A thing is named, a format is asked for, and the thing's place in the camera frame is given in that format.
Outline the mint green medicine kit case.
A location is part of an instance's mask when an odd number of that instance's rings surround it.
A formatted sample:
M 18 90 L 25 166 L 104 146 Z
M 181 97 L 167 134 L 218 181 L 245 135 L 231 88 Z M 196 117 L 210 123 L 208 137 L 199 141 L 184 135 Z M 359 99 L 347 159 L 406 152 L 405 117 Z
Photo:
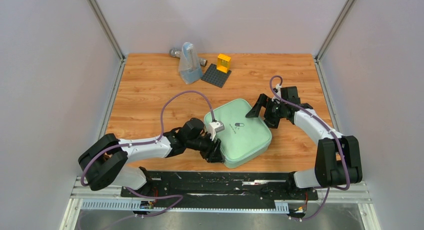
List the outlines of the mint green medicine kit case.
M 229 169 L 264 153 L 272 141 L 272 132 L 261 118 L 246 118 L 251 109 L 245 99 L 237 98 L 213 110 L 215 119 L 224 125 L 216 138 L 221 140 L 220 151 Z

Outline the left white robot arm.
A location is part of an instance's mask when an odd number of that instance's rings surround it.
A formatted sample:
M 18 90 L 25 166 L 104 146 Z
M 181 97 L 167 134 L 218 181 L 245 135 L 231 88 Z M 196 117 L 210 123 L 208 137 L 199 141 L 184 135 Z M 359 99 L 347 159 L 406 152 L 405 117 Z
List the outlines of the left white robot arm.
M 83 171 L 81 184 L 92 191 L 110 185 L 129 187 L 140 196 L 149 196 L 153 183 L 144 167 L 127 167 L 127 163 L 181 155 L 186 149 L 198 151 L 208 163 L 222 163 L 221 140 L 217 134 L 225 129 L 221 121 L 203 123 L 191 118 L 182 127 L 162 135 L 143 139 L 118 139 L 108 133 L 95 142 L 79 158 Z

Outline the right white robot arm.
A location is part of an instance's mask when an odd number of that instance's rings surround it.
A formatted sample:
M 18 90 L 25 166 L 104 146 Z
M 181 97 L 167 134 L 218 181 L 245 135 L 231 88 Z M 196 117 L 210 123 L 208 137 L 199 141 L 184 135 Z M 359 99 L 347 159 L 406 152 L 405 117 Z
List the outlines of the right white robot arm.
M 306 188 L 345 189 L 363 179 L 359 141 L 353 135 L 344 135 L 324 122 L 311 105 L 302 103 L 295 86 L 273 88 L 273 97 L 262 93 L 246 118 L 259 117 L 265 109 L 265 124 L 276 129 L 281 119 L 290 121 L 303 130 L 316 144 L 314 167 L 295 171 L 285 185 L 286 194 L 298 199 Z

